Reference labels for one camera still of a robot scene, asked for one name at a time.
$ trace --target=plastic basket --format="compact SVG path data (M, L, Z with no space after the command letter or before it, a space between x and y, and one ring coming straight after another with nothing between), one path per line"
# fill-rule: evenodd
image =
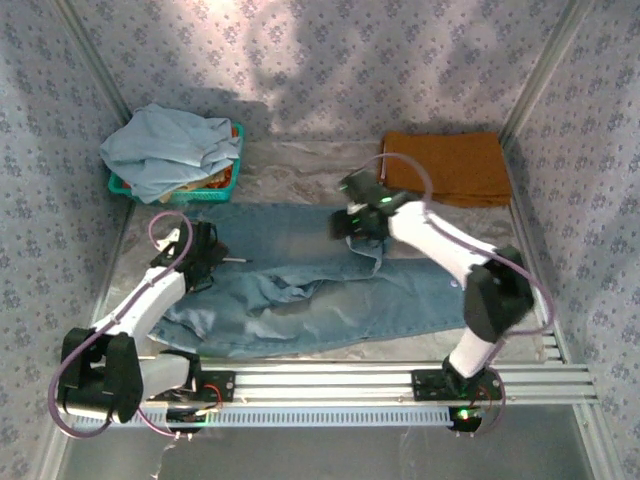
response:
M198 188L191 191L173 192L171 198L167 203L163 205L176 205L184 203L196 203L196 202L208 202L208 203L225 203L231 200L231 193L238 181L238 175L240 174L240 164L242 163L242 150L244 148L244 128L239 123L234 123L233 126L238 132L238 137L242 140L240 142L240 153L238 159L233 162L233 169L231 170L231 181L228 187L224 188ZM138 197L131 194L131 189L124 185L123 180L115 173L111 173L109 177L109 191L116 195L124 195L135 200L138 203L143 203ZM153 202L152 205L159 205L160 202Z

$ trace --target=blue jeans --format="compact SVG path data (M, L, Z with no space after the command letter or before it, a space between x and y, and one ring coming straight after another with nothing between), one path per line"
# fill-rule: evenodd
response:
M312 353L369 339L460 328L462 290L430 259L384 259L383 244L331 240L335 208L225 204L192 209L230 255L213 287L185 296L152 331L201 355Z

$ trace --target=orange towel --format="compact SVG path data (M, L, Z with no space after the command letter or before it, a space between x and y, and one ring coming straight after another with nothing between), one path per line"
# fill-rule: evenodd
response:
M509 205L511 185L502 149L495 133L460 135L407 135L390 132L383 152L404 153L429 172L433 199L456 207ZM386 159L386 171L378 173L389 188L423 193L413 167L397 158Z

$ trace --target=blue cloth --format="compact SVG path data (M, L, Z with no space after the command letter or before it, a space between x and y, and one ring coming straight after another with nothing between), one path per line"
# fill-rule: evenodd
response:
M100 146L105 164L144 203L224 170L240 157L231 121L151 104Z
M188 212L217 225L230 255L212 288L170 308L152 338L201 355L311 353L367 339L462 327L462 290L429 259L383 259L384 246L330 240L335 208L226 204Z

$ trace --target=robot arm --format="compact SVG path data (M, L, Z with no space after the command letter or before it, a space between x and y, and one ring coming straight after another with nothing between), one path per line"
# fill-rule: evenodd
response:
M434 260L465 289L466 328L444 360L443 370L450 390L459 393L468 389L484 373L507 330L522 320L534 303L524 278L481 252L492 252L522 266L520 252L514 247L497 249L463 233L434 212L425 212L423 202L414 195L386 189L367 171L345 177L341 190L353 203L332 216L335 238L391 236Z
M56 404L66 413L118 423L128 422L140 403L176 388L201 389L196 355L167 351L153 360L140 362L140 343L164 312L185 294L200 290L210 281L210 272L220 264L227 247L218 242L209 223L193 226L193 243L174 271L157 282L153 279L185 248L187 229L182 225L177 241L170 242L151 262L138 286L113 312L89 329L74 328L64 338L62 360L89 336L122 312L134 297L138 299L120 322L107 330L93 346L76 358L60 377Z

